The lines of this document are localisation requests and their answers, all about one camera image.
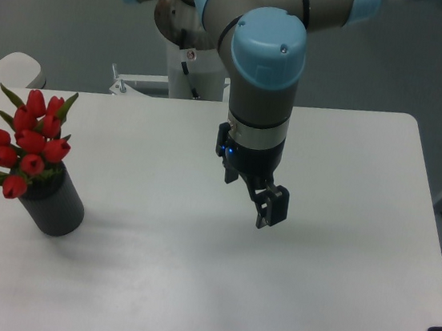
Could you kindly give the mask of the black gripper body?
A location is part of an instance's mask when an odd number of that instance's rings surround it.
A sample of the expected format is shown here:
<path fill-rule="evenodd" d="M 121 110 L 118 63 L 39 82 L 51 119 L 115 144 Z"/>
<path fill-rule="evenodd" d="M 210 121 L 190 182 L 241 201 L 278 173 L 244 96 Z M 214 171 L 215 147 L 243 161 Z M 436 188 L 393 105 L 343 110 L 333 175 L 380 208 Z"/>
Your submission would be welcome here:
<path fill-rule="evenodd" d="M 250 149 L 231 138 L 229 123 L 221 123 L 218 129 L 215 153 L 222 158 L 224 180 L 229 184 L 242 177 L 249 188 L 268 189 L 274 184 L 276 168 L 282 159 L 285 141 L 267 149 Z"/>

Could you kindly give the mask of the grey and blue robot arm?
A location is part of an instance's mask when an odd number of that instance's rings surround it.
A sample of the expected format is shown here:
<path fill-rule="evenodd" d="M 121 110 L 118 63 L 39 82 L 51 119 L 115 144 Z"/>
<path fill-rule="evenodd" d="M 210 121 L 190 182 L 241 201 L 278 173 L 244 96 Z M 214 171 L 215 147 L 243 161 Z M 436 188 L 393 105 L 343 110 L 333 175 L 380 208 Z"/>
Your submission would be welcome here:
<path fill-rule="evenodd" d="M 231 80 L 215 149 L 225 181 L 243 180 L 257 228 L 271 227 L 288 213 L 289 191 L 275 185 L 273 173 L 305 68 L 307 34 L 371 18 L 382 0 L 183 1 L 195 8 Z"/>

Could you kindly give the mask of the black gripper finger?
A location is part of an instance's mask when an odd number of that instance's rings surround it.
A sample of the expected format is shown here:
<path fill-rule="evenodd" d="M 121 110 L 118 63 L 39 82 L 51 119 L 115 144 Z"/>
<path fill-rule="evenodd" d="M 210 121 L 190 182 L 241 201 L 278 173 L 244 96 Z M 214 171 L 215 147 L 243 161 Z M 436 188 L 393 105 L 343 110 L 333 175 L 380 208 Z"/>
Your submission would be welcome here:
<path fill-rule="evenodd" d="M 287 219 L 290 192 L 283 186 L 268 184 L 259 194 L 259 210 L 256 227 L 273 226 Z"/>
<path fill-rule="evenodd" d="M 251 201 L 255 203 L 259 215 L 266 215 L 266 190 L 273 184 L 272 180 L 260 176 L 243 175 Z"/>

